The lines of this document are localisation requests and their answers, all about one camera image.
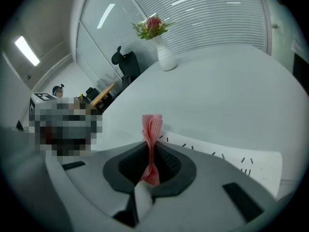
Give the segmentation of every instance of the pixelated area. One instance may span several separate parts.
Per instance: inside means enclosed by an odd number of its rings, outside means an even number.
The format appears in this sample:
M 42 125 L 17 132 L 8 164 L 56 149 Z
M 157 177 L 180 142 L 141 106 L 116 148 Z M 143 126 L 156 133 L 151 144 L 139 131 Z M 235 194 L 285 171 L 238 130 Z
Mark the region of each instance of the pixelated area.
M 39 103 L 30 99 L 26 129 L 35 134 L 35 150 L 51 149 L 53 156 L 80 156 L 102 132 L 102 119 L 95 109 L 74 98 Z

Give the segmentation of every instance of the ceiling light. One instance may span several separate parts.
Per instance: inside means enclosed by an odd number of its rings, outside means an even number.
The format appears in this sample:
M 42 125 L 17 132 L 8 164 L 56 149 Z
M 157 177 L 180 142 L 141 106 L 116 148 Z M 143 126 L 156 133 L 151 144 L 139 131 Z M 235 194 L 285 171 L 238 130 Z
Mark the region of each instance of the ceiling light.
M 28 46 L 25 38 L 20 36 L 17 41 L 15 41 L 15 45 L 18 49 L 29 59 L 29 61 L 34 65 L 37 66 L 39 64 L 39 59 L 35 56 L 31 48 Z
M 105 10 L 100 22 L 98 23 L 98 27 L 97 29 L 100 29 L 106 19 L 106 17 L 108 16 L 108 14 L 110 13 L 110 11 L 112 10 L 112 8 L 115 6 L 114 3 L 111 3 L 110 5 L 108 5 L 107 9 Z
M 178 3 L 184 2 L 184 1 L 188 1 L 188 0 L 179 0 L 177 2 L 172 3 L 172 6 L 174 6 L 174 5 L 178 4 Z

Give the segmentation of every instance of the wooden desk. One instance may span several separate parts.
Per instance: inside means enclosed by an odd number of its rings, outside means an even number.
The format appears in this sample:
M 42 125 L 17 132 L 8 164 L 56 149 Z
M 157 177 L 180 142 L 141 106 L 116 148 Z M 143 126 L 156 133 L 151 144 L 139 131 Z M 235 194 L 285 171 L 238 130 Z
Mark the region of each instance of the wooden desk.
M 94 108 L 103 98 L 110 92 L 110 90 L 115 86 L 115 83 L 109 85 L 106 89 L 104 89 L 97 97 L 93 99 L 93 101 L 90 103 L 90 107 Z

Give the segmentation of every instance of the green leaves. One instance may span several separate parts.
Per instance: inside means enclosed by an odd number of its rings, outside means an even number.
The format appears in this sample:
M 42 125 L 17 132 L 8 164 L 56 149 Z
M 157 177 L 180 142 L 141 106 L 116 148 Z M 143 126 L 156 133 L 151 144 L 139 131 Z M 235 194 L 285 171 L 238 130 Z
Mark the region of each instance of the green leaves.
M 168 30 L 166 28 L 174 25 L 175 22 L 171 22 L 171 23 L 163 23 L 160 24 L 160 26 L 151 26 L 150 28 L 147 28 L 146 22 L 145 23 L 138 23 L 138 24 L 134 24 L 133 25 L 133 29 L 136 31 L 137 35 L 141 38 L 141 39 L 145 39 L 145 40 L 151 40 L 152 38 L 154 38 L 157 35 L 161 35 L 163 33 L 166 33 Z

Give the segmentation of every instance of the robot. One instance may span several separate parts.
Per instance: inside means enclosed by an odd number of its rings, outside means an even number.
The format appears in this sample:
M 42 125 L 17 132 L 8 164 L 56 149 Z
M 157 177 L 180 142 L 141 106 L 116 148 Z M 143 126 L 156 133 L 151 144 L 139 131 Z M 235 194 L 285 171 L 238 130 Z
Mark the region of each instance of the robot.
M 33 111 L 57 101 L 35 103 Z M 77 130 L 84 126 L 79 122 Z M 35 149 L 35 133 L 0 131 L 7 184 L 21 205 L 53 231 L 250 231 L 252 224 L 257 229 L 270 222 L 269 214 L 278 209 L 266 189 L 232 164 L 178 145 L 156 142 L 160 185 L 141 192 L 149 158 L 145 142 L 59 162 Z M 89 136 L 79 133 L 78 139 Z

